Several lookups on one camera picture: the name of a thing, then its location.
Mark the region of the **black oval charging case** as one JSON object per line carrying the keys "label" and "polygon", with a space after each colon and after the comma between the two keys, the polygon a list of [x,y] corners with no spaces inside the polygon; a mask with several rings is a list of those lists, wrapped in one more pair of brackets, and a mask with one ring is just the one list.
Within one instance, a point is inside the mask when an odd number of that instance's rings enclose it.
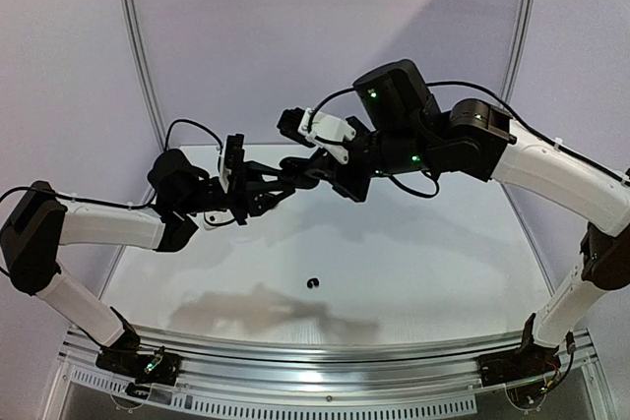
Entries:
{"label": "black oval charging case", "polygon": [[311,158],[288,156],[280,163],[279,179],[295,189],[311,190],[319,185],[320,179],[312,175],[314,161]]}

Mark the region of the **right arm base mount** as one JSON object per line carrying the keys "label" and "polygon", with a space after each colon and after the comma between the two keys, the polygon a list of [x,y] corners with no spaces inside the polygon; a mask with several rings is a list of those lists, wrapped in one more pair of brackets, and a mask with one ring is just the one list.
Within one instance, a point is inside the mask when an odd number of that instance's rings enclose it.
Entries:
{"label": "right arm base mount", "polygon": [[541,376],[561,367],[556,348],[537,345],[483,354],[476,363],[484,387]]}

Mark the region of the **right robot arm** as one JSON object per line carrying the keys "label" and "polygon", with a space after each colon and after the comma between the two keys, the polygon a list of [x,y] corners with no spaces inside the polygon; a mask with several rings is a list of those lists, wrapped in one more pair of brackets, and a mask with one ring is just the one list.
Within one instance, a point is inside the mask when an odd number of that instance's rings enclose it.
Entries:
{"label": "right robot arm", "polygon": [[358,78],[351,91],[370,119],[341,119],[321,106],[300,113],[299,136],[334,160],[328,180],[362,201],[375,177],[461,172],[530,191],[581,216],[582,263],[527,321],[509,356],[519,377],[543,365],[575,324],[606,293],[629,283],[629,179],[528,125],[491,91],[441,110],[432,85],[403,59]]}

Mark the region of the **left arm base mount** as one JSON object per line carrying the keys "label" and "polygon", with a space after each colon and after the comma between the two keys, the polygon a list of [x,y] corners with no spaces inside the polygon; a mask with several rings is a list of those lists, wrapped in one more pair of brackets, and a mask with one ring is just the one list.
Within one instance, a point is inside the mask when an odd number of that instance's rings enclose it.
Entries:
{"label": "left arm base mount", "polygon": [[139,353],[123,348],[102,348],[95,365],[101,370],[133,378],[136,384],[174,386],[178,379],[183,358],[167,352],[164,346],[153,352]]}

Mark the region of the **white earbud charging case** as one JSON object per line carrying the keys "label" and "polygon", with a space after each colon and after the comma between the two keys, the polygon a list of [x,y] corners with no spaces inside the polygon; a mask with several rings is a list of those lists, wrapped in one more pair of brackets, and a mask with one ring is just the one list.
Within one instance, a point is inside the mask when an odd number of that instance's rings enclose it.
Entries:
{"label": "white earbud charging case", "polygon": [[206,212],[203,215],[203,228],[206,231],[213,231],[219,228],[229,226],[234,223],[233,218],[228,218],[225,215],[217,215],[215,213]]}

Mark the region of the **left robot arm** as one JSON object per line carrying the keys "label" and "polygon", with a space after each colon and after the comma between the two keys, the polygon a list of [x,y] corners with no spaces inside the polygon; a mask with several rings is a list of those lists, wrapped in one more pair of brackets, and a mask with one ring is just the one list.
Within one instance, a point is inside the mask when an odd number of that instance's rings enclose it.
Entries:
{"label": "left robot arm", "polygon": [[1,251],[14,287],[42,300],[83,330],[126,375],[146,367],[146,353],[124,318],[104,305],[58,261],[65,245],[131,246],[176,253],[198,230],[194,215],[229,211],[235,221],[260,216],[291,196],[295,185],[275,168],[238,160],[226,178],[167,150],[148,180],[154,203],[135,208],[87,198],[63,199],[45,181],[34,182],[1,227]]}

